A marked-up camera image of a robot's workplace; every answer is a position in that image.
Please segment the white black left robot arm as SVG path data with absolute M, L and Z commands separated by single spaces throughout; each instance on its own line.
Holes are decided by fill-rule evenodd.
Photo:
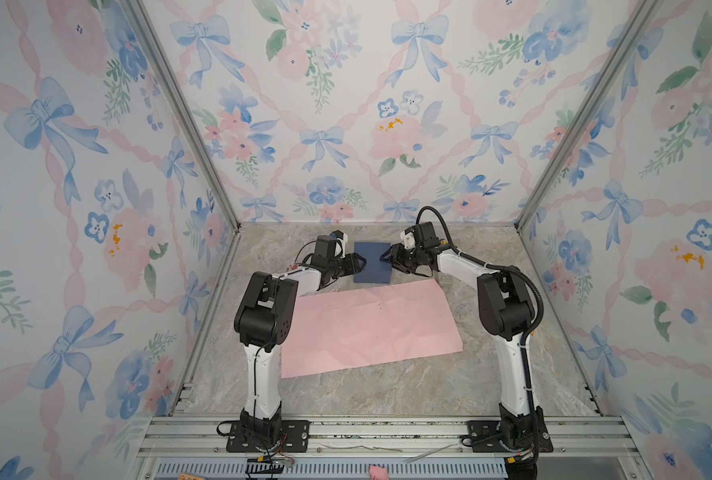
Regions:
M 353 276 L 366 265 L 362 256 L 348 253 L 300 264 L 281 274 L 252 274 L 234 319 L 246 355 L 248 394 L 227 434 L 227 451 L 276 452 L 285 438 L 291 439 L 294 451 L 307 449 L 307 441 L 301 438 L 307 423 L 282 420 L 281 345 L 291 331 L 299 297 Z

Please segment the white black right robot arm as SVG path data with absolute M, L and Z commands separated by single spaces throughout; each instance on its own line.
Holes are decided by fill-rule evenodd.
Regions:
M 488 263 L 447 245 L 407 249 L 399 243 L 381 260 L 406 274 L 428 267 L 476 291 L 480 323 L 495 338 L 501 380 L 495 438 L 508 451 L 538 453 L 544 417 L 535 393 L 529 350 L 544 304 L 531 280 L 515 266 Z

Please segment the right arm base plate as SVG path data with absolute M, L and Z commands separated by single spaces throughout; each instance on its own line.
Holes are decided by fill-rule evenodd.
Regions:
M 525 454 L 538 442 L 540 453 L 554 451 L 552 438 L 543 420 L 537 420 L 538 435 L 535 436 L 534 421 L 519 417 L 501 420 L 471 420 L 466 423 L 467 434 L 462 438 L 464 446 L 475 453 Z

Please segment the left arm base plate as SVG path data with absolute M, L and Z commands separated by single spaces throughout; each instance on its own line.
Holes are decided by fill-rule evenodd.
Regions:
M 282 420 L 278 434 L 271 438 L 251 433 L 239 422 L 233 422 L 226 434 L 225 450 L 228 453 L 279 454 L 305 453 L 309 444 L 310 422 L 307 420 Z

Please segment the pink purple wrapping paper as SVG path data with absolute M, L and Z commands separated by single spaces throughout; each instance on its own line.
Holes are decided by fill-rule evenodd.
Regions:
M 296 302 L 281 346 L 284 379 L 458 353 L 463 342 L 431 279 L 325 293 Z

